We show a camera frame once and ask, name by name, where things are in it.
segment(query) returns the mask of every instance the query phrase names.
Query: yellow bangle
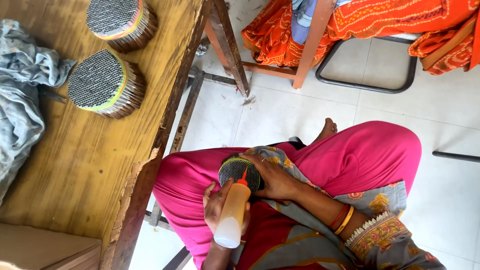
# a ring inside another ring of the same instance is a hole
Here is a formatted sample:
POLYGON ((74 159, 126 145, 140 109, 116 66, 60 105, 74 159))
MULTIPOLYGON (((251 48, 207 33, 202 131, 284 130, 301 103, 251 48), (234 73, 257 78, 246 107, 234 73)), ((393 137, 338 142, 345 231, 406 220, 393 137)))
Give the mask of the yellow bangle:
POLYGON ((350 205, 350 210, 348 210, 347 216, 343 220, 342 225, 340 225, 340 227, 335 231, 335 234, 340 234, 343 231, 343 229, 345 229, 346 225, 348 224, 348 222, 350 221, 350 218, 353 215, 353 210, 354 210, 353 205, 350 205))

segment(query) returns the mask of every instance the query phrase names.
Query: floral embroidered border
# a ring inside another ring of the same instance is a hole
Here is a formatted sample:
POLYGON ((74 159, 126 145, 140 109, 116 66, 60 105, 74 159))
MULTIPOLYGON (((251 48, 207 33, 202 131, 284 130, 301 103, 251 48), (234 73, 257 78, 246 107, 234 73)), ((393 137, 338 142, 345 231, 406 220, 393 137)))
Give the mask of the floral embroidered border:
POLYGON ((405 225, 391 212, 385 212, 376 219, 365 222, 347 240, 349 247, 360 260, 363 260, 373 246, 388 246, 395 237, 409 233, 405 225))

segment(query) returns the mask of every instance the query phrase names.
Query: woman's left hand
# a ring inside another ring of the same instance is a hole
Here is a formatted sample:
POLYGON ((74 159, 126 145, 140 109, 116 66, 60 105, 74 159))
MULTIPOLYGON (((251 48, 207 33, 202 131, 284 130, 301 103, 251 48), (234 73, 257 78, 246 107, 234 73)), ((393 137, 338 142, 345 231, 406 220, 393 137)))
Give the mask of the woman's left hand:
POLYGON ((265 189, 257 191, 255 195, 271 199, 296 200, 304 183, 293 178, 277 164, 267 161, 260 154, 239 155, 253 163, 265 181, 265 189))
MULTIPOLYGON (((228 191, 233 184, 233 178, 228 179, 225 182, 223 187, 215 192, 212 195, 212 191, 216 186, 216 181, 213 181, 204 192, 204 217, 205 223, 207 223, 208 227, 212 231, 213 234, 216 232, 216 228, 218 226, 218 222, 220 220, 220 214, 223 210, 223 205, 225 204, 225 199, 227 198, 228 191)), ((250 203, 247 202, 245 204, 245 212, 243 213, 243 224, 242 224, 242 231, 241 235, 244 235, 248 224, 250 223, 250 203)))

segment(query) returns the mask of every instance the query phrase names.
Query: woman's right hand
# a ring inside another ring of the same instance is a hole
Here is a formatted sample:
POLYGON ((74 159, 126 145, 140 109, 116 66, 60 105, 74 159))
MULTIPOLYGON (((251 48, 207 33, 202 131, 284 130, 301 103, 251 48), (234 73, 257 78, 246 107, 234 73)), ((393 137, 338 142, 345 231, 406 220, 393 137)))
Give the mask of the woman's right hand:
POLYGON ((239 154, 243 159, 253 163, 265 181, 265 189, 255 195, 271 199, 296 200, 304 183, 295 179, 277 164, 264 159, 260 154, 239 154))

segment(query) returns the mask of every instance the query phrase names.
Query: red bangle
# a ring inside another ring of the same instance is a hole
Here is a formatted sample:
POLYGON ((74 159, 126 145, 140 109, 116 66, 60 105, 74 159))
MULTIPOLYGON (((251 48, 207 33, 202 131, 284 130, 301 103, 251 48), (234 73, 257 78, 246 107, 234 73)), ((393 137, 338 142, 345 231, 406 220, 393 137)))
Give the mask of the red bangle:
POLYGON ((350 204, 346 204, 343 208, 342 208, 342 211, 340 212, 340 214, 338 214, 338 216, 336 217, 336 219, 332 222, 332 224, 330 224, 330 226, 328 226, 330 229, 333 227, 333 225, 335 225, 335 223, 338 221, 338 219, 340 218, 340 216, 343 214, 343 212, 345 212, 345 210, 347 210, 348 206, 350 204))

